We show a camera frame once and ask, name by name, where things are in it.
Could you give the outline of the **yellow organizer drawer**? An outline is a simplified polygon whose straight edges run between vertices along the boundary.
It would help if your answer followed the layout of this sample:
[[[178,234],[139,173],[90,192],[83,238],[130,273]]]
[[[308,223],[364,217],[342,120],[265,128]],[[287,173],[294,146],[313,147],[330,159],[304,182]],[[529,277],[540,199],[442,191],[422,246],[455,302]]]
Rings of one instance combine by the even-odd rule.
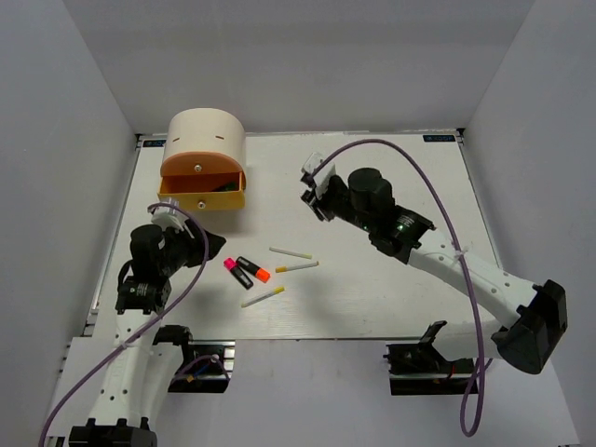
[[[236,183],[238,189],[231,192],[214,192],[214,189],[226,183]],[[183,210],[239,210],[245,206],[245,190],[244,173],[233,172],[163,177],[157,195],[162,201],[168,197],[175,199]]]

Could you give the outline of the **green cap black highlighter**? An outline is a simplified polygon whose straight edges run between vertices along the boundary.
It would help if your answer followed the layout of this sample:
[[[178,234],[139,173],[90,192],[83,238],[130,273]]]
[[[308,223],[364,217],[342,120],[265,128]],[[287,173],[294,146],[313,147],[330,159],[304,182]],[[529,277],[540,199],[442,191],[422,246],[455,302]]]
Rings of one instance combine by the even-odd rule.
[[[238,186],[236,183],[226,183],[216,189],[214,189],[214,192],[231,192],[231,191],[236,191],[238,189]]]

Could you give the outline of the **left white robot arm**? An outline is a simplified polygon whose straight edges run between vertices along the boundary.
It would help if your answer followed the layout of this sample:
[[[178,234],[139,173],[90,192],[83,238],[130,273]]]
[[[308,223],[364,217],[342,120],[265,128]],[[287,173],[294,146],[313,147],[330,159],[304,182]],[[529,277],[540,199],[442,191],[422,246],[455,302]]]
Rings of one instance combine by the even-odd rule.
[[[224,246],[224,237],[192,221],[161,228],[145,224],[130,234],[130,259],[121,268],[115,302],[116,356],[106,364],[98,398],[82,426],[71,429],[71,446],[155,446],[156,418],[176,372],[196,363],[191,333],[161,321],[171,277],[201,266]]]

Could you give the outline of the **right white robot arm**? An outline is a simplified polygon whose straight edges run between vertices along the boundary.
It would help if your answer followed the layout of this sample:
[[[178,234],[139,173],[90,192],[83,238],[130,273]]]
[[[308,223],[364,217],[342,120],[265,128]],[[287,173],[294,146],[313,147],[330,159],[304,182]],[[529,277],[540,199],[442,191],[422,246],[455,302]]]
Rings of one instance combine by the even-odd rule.
[[[301,199],[319,220],[352,224],[384,255],[473,294],[499,324],[491,336],[498,356],[521,372],[542,372],[568,326],[562,285],[515,277],[458,249],[429,219],[398,205],[378,169],[356,169],[343,181],[334,166],[303,167],[302,181]]]

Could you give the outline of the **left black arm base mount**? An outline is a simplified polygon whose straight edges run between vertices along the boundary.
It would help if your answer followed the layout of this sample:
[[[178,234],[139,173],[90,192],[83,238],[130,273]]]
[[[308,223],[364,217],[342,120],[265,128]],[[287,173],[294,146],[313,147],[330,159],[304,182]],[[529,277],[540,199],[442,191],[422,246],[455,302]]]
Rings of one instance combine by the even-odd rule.
[[[170,382],[170,394],[223,394],[236,357],[233,341],[190,341]]]

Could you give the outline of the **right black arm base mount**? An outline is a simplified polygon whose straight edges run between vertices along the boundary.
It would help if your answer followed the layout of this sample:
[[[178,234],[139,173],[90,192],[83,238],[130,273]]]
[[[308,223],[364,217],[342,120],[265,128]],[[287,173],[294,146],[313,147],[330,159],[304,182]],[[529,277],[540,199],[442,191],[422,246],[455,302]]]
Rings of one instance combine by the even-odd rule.
[[[427,327],[414,341],[386,345],[392,396],[463,396],[474,369],[473,359],[448,360],[433,345],[444,320]]]

